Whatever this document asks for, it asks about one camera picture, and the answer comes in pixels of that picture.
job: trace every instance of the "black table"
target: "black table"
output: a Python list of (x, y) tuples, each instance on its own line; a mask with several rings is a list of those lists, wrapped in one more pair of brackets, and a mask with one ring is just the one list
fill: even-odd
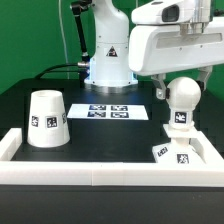
[[(144, 105), (149, 120), (68, 119), (71, 140), (40, 149), (27, 144), (31, 93), (54, 89), (71, 104)], [(154, 162), (152, 146), (169, 142), (162, 125), (166, 101), (151, 82), (137, 91), (102, 94), (80, 88), (78, 80), (25, 79), (0, 96), (0, 136), (22, 128), (23, 144), (13, 161)], [(224, 153), (224, 102), (209, 91), (194, 112), (201, 130)], [(10, 186), (0, 185), (0, 223), (223, 223), (224, 189), (196, 187)]]

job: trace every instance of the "white paper sheet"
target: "white paper sheet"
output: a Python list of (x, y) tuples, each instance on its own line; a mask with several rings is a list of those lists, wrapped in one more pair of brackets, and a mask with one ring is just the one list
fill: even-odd
[(148, 120), (143, 105), (72, 104), (68, 118)]

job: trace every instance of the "white cup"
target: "white cup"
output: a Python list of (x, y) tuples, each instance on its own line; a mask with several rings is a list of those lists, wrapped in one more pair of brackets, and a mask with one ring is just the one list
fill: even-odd
[(41, 90), (31, 95), (28, 143), (50, 148), (63, 145), (70, 139), (62, 93)]

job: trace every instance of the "white sphere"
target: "white sphere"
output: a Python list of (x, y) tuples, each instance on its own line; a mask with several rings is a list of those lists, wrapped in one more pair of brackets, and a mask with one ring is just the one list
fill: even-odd
[(188, 77), (174, 79), (167, 88), (170, 89), (167, 102), (173, 110), (193, 111), (201, 98), (199, 85)]

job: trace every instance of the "green backdrop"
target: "green backdrop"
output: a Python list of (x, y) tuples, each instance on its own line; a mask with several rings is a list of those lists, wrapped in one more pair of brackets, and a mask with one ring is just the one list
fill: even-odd
[[(59, 20), (60, 0), (1, 0), (0, 20), (0, 93), (24, 78), (32, 78), (47, 67), (65, 63)], [(67, 44), (68, 61), (80, 60), (80, 46), (74, 18), (69, 8), (71, 0), (61, 0), (62, 21)], [(147, 3), (139, 0), (138, 5)], [(114, 5), (129, 17), (136, 0), (114, 0)], [(224, 1), (216, 0), (215, 7), (224, 9)], [(82, 14), (84, 32), (90, 55), (95, 51), (94, 18), (90, 11)], [(195, 76), (196, 70), (172, 73)], [(224, 66), (214, 67), (208, 89), (224, 100)]]

